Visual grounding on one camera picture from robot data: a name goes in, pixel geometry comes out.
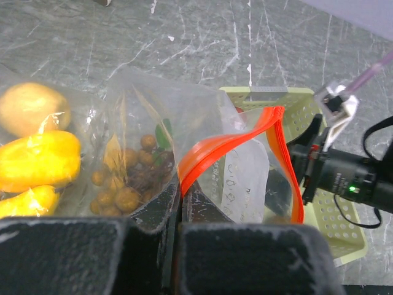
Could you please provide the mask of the yellow pear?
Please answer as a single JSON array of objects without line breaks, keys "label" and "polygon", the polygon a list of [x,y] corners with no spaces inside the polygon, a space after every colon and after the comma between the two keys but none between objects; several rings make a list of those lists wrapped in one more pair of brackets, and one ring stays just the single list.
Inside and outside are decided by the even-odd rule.
[{"label": "yellow pear", "polygon": [[1,190],[67,185],[79,175],[81,149],[79,139],[65,131],[34,134],[1,146]]},{"label": "yellow pear", "polygon": [[23,216],[51,216],[60,199],[53,186],[43,185],[28,189],[15,197],[1,200],[1,218]]}]

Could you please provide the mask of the pale cream pear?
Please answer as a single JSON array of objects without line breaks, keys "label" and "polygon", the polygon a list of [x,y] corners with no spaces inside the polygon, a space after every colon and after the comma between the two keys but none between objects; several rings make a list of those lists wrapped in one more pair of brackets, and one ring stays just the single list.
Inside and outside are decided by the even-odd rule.
[{"label": "pale cream pear", "polygon": [[17,137],[65,130],[70,122],[66,97],[48,86],[24,82],[1,95],[1,127]]}]

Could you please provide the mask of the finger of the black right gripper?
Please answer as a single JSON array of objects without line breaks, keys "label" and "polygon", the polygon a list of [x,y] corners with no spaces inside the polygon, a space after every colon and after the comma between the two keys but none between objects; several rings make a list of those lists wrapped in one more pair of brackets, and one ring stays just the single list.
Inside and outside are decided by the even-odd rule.
[{"label": "finger of the black right gripper", "polygon": [[[316,114],[308,128],[301,135],[287,143],[297,184],[300,184],[306,175],[311,143],[319,134],[321,123],[322,114]],[[278,168],[270,165],[267,179],[267,208],[276,215],[288,215],[291,201],[292,191],[288,180],[285,179]]]}]

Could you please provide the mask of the yellow pear top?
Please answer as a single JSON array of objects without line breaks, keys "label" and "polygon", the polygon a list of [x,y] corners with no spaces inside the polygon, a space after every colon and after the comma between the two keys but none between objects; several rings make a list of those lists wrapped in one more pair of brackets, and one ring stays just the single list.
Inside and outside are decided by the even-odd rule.
[{"label": "yellow pear top", "polygon": [[1,146],[1,190],[67,185],[79,175],[81,149],[79,139],[65,131],[34,134]]}]

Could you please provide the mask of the brown longan bunch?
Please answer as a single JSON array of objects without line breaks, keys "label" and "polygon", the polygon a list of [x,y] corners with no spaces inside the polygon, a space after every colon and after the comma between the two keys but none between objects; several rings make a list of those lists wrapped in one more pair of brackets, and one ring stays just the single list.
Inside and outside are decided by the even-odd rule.
[{"label": "brown longan bunch", "polygon": [[94,144],[89,209],[95,216],[128,216],[158,195],[174,174],[171,121],[127,90],[112,94],[106,106]]}]

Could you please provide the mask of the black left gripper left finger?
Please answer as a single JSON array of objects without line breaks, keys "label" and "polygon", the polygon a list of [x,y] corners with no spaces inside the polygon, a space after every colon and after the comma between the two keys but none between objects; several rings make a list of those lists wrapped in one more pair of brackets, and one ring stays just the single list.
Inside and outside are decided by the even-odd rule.
[{"label": "black left gripper left finger", "polygon": [[179,182],[119,218],[1,220],[2,294],[166,294]]}]

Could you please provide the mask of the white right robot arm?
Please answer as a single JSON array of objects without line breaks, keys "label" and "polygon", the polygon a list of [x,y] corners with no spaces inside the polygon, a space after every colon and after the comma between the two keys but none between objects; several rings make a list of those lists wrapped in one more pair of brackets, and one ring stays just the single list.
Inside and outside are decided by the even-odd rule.
[{"label": "white right robot arm", "polygon": [[298,184],[302,184],[302,204],[314,200],[316,191],[322,189],[338,197],[362,203],[373,208],[376,224],[361,224],[364,229],[377,229],[382,224],[381,212],[392,212],[392,147],[389,146],[381,160],[368,150],[366,157],[330,148],[327,134],[319,129],[322,115],[316,114],[309,127],[297,138],[289,141],[290,162]]}]

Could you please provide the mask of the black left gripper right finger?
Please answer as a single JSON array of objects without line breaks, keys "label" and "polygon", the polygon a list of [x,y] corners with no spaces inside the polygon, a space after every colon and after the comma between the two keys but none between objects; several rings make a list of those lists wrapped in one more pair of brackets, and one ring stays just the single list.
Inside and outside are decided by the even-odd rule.
[{"label": "black left gripper right finger", "polygon": [[214,208],[193,185],[178,230],[178,294],[344,294],[329,246],[300,224],[198,221]]}]

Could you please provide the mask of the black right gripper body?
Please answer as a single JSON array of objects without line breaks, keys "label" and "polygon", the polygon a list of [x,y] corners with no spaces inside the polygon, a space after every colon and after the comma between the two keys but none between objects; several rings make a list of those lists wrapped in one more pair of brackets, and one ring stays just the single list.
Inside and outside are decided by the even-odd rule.
[{"label": "black right gripper body", "polygon": [[318,145],[312,144],[302,182],[304,203],[313,202],[318,189],[353,202],[370,203],[377,182],[377,164],[336,149],[322,152]]}]

